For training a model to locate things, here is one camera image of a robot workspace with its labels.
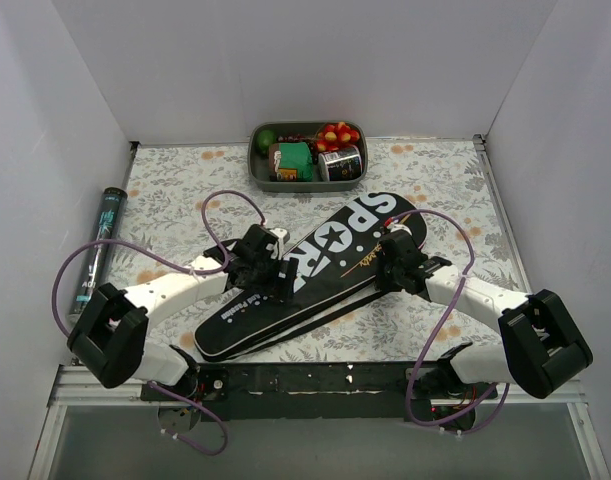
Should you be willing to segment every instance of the tray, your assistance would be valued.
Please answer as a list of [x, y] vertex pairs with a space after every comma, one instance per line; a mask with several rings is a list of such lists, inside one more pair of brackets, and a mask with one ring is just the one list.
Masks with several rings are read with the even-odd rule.
[[318, 165], [314, 166], [314, 179], [311, 182], [272, 182], [269, 179], [269, 165], [267, 157], [261, 155], [256, 150], [256, 137], [261, 130], [270, 129], [276, 132], [276, 135], [289, 135], [300, 133], [305, 136], [313, 136], [318, 130], [328, 123], [338, 123], [338, 121], [328, 122], [273, 122], [259, 125], [252, 132], [249, 140], [249, 150], [247, 153], [247, 165], [249, 175], [254, 182], [264, 192], [279, 192], [279, 193], [320, 193], [320, 192], [343, 192], [351, 190], [358, 185], [367, 173], [367, 144], [365, 143], [365, 135], [361, 127], [355, 123], [346, 122], [352, 129], [360, 133], [361, 138], [356, 142], [356, 147], [363, 159], [363, 173], [360, 177], [354, 180], [343, 180], [339, 182], [325, 182], [321, 177]]

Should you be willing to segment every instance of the can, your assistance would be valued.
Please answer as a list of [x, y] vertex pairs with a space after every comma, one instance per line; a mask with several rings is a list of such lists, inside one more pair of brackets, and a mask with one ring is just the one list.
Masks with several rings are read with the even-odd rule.
[[318, 167], [326, 182], [355, 180], [363, 173], [363, 160], [355, 145], [349, 145], [335, 152], [318, 155]]
[[[126, 203], [127, 193], [124, 190], [110, 187], [103, 191], [101, 205], [94, 223], [92, 240], [115, 238], [118, 235]], [[102, 244], [87, 251], [86, 261], [81, 269], [72, 308], [68, 316], [70, 321], [78, 321], [96, 287], [99, 287], [105, 281], [107, 266], [114, 253], [113, 247], [113, 245]]]

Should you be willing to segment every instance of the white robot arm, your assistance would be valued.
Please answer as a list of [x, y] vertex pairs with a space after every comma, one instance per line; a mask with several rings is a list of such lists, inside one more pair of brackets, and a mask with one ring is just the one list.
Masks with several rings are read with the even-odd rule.
[[[423, 254], [407, 228], [390, 230], [380, 241], [377, 288], [404, 289], [449, 305], [462, 278], [458, 269], [448, 260]], [[545, 398], [592, 363], [589, 346], [553, 292], [514, 292], [467, 278], [455, 308], [496, 331], [503, 344], [468, 343], [446, 352], [435, 371], [420, 379], [428, 390], [432, 382], [453, 391], [462, 384], [513, 383]]]
[[68, 347], [107, 388], [136, 378], [191, 392], [192, 385], [183, 383], [187, 373], [192, 376], [193, 359], [179, 348], [154, 343], [150, 331], [198, 300], [232, 287], [289, 300], [298, 262], [283, 260], [288, 237], [284, 229], [253, 225], [241, 240], [230, 242], [231, 260], [223, 272], [201, 275], [222, 265], [222, 253], [212, 248], [188, 266], [190, 275], [169, 273], [120, 291], [103, 285], [69, 335]]

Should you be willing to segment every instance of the white backdrop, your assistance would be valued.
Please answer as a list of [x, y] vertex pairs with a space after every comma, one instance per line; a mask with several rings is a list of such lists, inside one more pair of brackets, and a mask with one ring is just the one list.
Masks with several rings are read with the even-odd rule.
[[128, 147], [51, 2], [0, 0], [0, 479], [27, 478], [66, 352], [51, 282]]
[[594, 352], [582, 375], [611, 470], [611, 0], [560, 0], [489, 135], [532, 287]]
[[555, 0], [53, 0], [130, 140], [486, 133]]

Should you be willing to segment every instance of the table surface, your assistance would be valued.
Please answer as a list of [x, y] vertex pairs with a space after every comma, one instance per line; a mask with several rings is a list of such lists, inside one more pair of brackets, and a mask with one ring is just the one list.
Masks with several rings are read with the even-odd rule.
[[[289, 230], [292, 242], [307, 235], [334, 211], [362, 193], [388, 191], [417, 207], [456, 219], [469, 233], [476, 252], [477, 277], [518, 289], [507, 238], [499, 225], [490, 190], [471, 141], [369, 140], [369, 170], [354, 190], [327, 194], [263, 193], [247, 173], [245, 145], [156, 147], [137, 151], [128, 181], [129, 201], [120, 238], [137, 243], [178, 264], [187, 264], [212, 246], [200, 216], [202, 201], [224, 188], [252, 197], [270, 227]], [[222, 196], [207, 206], [221, 238], [240, 237], [256, 221], [237, 197]], [[465, 266], [465, 242], [448, 223], [426, 216], [425, 253]], [[118, 248], [109, 281], [118, 287], [145, 283], [168, 273], [166, 267], [131, 250]], [[170, 317], [152, 331], [163, 344], [181, 346], [197, 360], [194, 331], [237, 292], [212, 297]], [[389, 294], [328, 325], [237, 362], [397, 361], [414, 360], [444, 307], [404, 293]], [[500, 343], [491, 329], [455, 312], [428, 359], [436, 359], [463, 341]]]

